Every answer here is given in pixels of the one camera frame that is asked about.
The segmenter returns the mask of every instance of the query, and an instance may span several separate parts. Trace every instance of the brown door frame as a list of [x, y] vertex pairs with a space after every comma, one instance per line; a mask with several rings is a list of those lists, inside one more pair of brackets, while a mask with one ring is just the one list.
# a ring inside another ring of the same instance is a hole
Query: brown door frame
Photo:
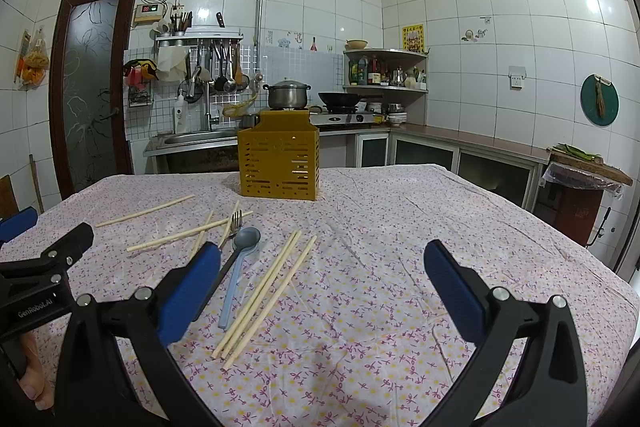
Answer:
[[[65, 66], [66, 33], [71, 10], [78, 5], [97, 0], [62, 0], [56, 20], [56, 29], [51, 48], [51, 68], [49, 77], [49, 132], [53, 163], [58, 178], [60, 196], [63, 200], [76, 191], [71, 180], [68, 156], [66, 155], [65, 125], [63, 118], [63, 79]], [[135, 0], [119, 0], [116, 20], [113, 25], [111, 43], [111, 110], [118, 113], [111, 118], [111, 134], [118, 174], [133, 174], [131, 157], [124, 131], [124, 108], [122, 107], [122, 53], [129, 46], [129, 24]]]

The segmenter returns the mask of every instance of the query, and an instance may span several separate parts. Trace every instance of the yellow bowl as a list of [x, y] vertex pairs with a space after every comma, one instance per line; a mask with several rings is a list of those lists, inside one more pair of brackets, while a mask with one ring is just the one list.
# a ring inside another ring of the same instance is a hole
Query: yellow bowl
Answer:
[[367, 47], [368, 42], [367, 41], [347, 41], [347, 47], [350, 50], [363, 50], [364, 48]]

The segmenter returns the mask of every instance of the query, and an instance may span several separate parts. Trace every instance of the table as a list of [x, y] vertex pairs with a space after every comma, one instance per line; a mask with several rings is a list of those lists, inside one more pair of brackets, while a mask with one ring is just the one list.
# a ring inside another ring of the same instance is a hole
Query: table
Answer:
[[[491, 287], [520, 299], [570, 302], [580, 336], [589, 418], [602, 410], [633, 338], [639, 298], [587, 250], [533, 215], [434, 165], [322, 169], [318, 201], [240, 198], [262, 241], [244, 264], [234, 309], [290, 232], [317, 246], [229, 372], [210, 353], [226, 285], [180, 343], [170, 346], [191, 384], [225, 425], [419, 425], [473, 352], [424, 273], [422, 253], [439, 238]], [[74, 295], [127, 298], [186, 263], [194, 237], [156, 250], [125, 248], [225, 217], [239, 198], [237, 173], [114, 176], [43, 214], [4, 245], [0, 259], [34, 257], [81, 221], [101, 221], [187, 194], [196, 198], [95, 229], [94, 246], [69, 270]], [[216, 241], [222, 228], [209, 239]], [[39, 328], [41, 359], [55, 379], [66, 317]], [[524, 343], [516, 342], [484, 413], [504, 396]], [[160, 412], [130, 344], [127, 370], [149, 409]]]

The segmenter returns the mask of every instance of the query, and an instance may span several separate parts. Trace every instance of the yellow poster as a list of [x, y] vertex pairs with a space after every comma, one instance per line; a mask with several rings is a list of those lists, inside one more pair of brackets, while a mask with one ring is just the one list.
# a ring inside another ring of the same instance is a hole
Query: yellow poster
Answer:
[[424, 53], [424, 24], [402, 28], [402, 48], [410, 52]]

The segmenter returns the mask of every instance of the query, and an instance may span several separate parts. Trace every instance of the perforated basket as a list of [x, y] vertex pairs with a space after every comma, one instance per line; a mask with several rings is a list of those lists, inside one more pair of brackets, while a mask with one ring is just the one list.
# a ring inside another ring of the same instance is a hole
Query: perforated basket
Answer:
[[315, 200], [319, 142], [308, 111], [262, 111], [258, 125], [238, 133], [241, 194]]

